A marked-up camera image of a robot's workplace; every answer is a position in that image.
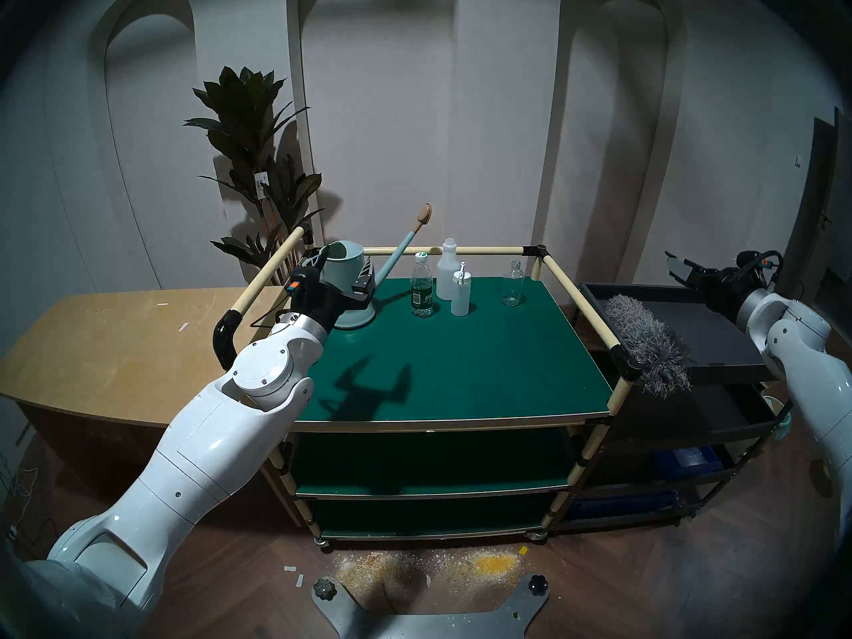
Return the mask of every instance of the gray microfiber duster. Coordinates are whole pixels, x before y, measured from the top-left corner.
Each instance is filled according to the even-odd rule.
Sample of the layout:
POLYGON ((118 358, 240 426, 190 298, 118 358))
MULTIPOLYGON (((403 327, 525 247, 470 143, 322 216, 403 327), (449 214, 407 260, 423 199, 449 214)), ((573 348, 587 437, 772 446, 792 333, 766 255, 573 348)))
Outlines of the gray microfiber duster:
POLYGON ((690 389, 686 347, 641 302, 616 295, 607 302, 607 318, 644 371, 636 383, 643 391, 666 398, 678 389, 690 389))

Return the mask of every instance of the cart wheel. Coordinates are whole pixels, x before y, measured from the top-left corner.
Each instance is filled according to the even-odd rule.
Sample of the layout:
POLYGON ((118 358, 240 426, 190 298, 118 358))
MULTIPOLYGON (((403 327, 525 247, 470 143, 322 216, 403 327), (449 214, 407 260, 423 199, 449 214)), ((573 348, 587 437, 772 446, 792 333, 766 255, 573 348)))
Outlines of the cart wheel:
POLYGON ((536 545, 544 545, 545 543, 547 543, 547 531, 526 532, 524 534, 524 537, 527 540, 532 541, 533 543, 536 543, 536 545))

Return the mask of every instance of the blue bin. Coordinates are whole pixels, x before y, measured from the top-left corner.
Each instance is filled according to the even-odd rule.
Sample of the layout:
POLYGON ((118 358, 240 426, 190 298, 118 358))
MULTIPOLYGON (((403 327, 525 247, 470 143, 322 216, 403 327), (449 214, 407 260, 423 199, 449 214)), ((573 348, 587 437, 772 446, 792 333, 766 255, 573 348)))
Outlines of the blue bin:
POLYGON ((688 479, 723 469, 712 446, 692 446, 674 451, 655 451, 654 462, 665 479, 688 479))
POLYGON ((578 499, 568 507, 565 519, 581 520, 591 517, 631 516, 636 513, 654 513, 658 510, 669 510, 673 509, 676 505, 677 493, 674 490, 624 497, 578 499))

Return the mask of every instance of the black knob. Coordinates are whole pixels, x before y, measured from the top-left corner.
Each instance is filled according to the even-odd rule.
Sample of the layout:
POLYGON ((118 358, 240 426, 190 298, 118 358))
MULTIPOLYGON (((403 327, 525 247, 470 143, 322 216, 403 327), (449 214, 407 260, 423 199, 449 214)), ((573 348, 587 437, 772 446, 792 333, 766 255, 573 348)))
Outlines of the black knob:
POLYGON ((543 575, 533 575, 530 578, 530 591, 532 591, 533 595, 544 595, 547 593, 547 585, 547 579, 543 575))
POLYGON ((320 600, 330 600, 336 595, 336 593, 337 589, 334 588, 334 582, 330 579, 322 578, 317 579, 316 582, 314 582, 314 594, 320 600))

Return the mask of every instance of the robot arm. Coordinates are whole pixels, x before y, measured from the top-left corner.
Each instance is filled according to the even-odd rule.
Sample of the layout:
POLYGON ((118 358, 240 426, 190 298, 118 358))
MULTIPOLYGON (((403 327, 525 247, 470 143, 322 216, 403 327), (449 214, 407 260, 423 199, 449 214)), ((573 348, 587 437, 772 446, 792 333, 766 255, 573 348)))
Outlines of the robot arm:
POLYGON ((755 260, 768 267, 764 257, 769 253, 742 252, 738 266, 724 270, 708 270, 670 255, 669 270, 682 284, 700 291, 708 307, 735 322, 769 370, 786 380, 840 490, 843 535, 852 520, 852 374, 826 353, 831 326, 803 303, 769 292, 762 274, 753 273, 759 269, 755 260), (749 264, 750 270, 743 272, 749 264))
POLYGON ((363 309, 374 289, 370 268, 352 292, 321 281, 325 257, 293 271, 286 289, 292 312, 230 357, 225 374, 187 403, 121 499, 69 528, 46 561, 26 564, 33 592, 51 615, 64 617, 68 634, 134 636, 183 539, 257 473, 307 406, 314 392, 308 372, 335 321, 363 309), (241 402, 246 397, 254 406, 241 402))

